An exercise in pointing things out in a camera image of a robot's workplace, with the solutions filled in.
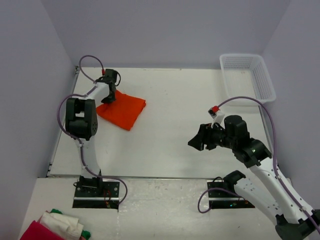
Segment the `pink folded shirt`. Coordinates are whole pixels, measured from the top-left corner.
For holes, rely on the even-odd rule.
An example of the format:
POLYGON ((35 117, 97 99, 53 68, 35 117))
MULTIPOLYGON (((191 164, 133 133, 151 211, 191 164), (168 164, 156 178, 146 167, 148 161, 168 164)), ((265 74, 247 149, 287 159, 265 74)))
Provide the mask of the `pink folded shirt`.
POLYGON ((39 222, 33 221, 22 234, 20 240, 63 240, 63 238, 50 231, 39 222))

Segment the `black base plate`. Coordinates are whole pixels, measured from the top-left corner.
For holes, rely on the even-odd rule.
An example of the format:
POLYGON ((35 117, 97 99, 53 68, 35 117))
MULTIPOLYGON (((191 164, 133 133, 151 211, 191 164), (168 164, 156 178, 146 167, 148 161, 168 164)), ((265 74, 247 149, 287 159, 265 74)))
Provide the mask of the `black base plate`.
MULTIPOLYGON (((225 185, 222 180, 208 181, 207 188, 221 188, 235 193, 232 188, 225 185)), ((214 190, 208 192, 208 202, 211 209, 254 209, 255 206, 244 198, 235 196, 225 191, 214 190)))
POLYGON ((74 209, 119 209, 120 183, 118 181, 84 178, 73 185, 75 186, 72 203, 74 209))

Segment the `orange t shirt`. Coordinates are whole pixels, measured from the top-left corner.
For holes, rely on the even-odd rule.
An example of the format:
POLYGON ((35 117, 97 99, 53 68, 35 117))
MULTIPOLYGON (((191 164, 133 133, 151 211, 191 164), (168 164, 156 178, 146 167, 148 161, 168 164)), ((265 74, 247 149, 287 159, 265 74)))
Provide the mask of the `orange t shirt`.
POLYGON ((145 99, 127 95, 119 90, 115 92, 115 97, 114 102, 98 106, 96 113, 117 127, 130 131, 147 102, 145 99))

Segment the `white plastic basket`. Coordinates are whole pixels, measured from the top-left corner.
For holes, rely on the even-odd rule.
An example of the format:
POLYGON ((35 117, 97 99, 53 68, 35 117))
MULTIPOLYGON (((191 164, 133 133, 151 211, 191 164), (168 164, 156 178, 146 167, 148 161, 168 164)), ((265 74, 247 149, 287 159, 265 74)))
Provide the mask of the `white plastic basket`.
POLYGON ((250 97, 261 103, 276 100, 276 93, 262 56, 228 53, 219 57, 227 98, 250 97))

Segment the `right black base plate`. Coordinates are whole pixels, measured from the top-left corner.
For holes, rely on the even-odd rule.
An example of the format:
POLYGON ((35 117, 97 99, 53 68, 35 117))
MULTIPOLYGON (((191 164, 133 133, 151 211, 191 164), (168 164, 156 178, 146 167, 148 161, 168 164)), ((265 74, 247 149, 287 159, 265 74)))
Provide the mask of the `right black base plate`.
MULTIPOLYGON (((208 181, 207 188, 221 188, 235 193, 232 188, 225 185, 222 180, 208 181)), ((208 202, 211 209, 254 209, 255 206, 244 198, 235 196, 225 191, 214 190, 208 192, 208 202)))

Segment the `green folded shirt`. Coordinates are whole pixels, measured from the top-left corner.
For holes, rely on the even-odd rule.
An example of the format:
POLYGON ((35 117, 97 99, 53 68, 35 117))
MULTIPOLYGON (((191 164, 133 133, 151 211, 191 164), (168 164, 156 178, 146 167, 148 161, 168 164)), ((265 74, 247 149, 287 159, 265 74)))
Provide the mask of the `green folded shirt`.
MULTIPOLYGON (((60 210, 53 208, 50 213, 59 213, 59 214, 63 214, 60 210)), ((79 240, 89 240, 91 238, 91 233, 89 231, 82 230, 82 234, 79 240)))

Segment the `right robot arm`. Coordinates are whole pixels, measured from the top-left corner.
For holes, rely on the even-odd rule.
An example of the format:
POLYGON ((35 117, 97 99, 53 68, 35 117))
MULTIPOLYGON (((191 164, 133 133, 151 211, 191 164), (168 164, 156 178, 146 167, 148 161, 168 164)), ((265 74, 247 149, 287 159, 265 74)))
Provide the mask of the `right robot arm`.
POLYGON ((201 124, 198 133, 188 143, 198 151, 222 147, 232 150, 264 185, 260 190, 242 172, 235 170, 223 178, 222 187, 212 191, 243 198, 259 209, 274 224, 282 240, 304 240, 320 228, 320 211, 310 206, 293 189, 272 160, 272 153, 250 136, 247 123, 239 115, 230 115, 219 123, 201 124))

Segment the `white folded shirt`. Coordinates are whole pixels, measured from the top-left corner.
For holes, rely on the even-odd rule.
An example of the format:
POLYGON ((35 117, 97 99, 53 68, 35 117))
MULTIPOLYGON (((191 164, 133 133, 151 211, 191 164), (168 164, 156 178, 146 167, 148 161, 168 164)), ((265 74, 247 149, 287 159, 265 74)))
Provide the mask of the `white folded shirt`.
POLYGON ((40 224, 64 240, 79 240, 84 228, 78 218, 55 212, 44 212, 40 224))

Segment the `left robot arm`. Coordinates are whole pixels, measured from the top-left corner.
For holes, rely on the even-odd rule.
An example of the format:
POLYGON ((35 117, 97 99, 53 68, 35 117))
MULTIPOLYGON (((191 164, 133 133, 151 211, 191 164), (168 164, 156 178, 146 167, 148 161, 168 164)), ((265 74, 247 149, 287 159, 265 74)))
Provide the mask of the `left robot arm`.
POLYGON ((98 131, 96 104, 116 101, 116 87, 121 76, 114 69, 103 69, 92 89, 84 94, 73 94, 66 99, 65 131, 74 139, 81 161, 81 175, 77 188, 97 197, 104 184, 96 155, 95 135, 98 131))

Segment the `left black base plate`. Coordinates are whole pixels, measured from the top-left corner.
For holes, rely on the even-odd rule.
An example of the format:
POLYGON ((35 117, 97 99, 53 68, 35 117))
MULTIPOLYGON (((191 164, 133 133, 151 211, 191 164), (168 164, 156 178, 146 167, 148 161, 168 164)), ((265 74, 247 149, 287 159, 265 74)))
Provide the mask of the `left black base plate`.
POLYGON ((74 209, 119 209, 120 183, 118 181, 84 178, 73 185, 75 186, 72 203, 74 209))

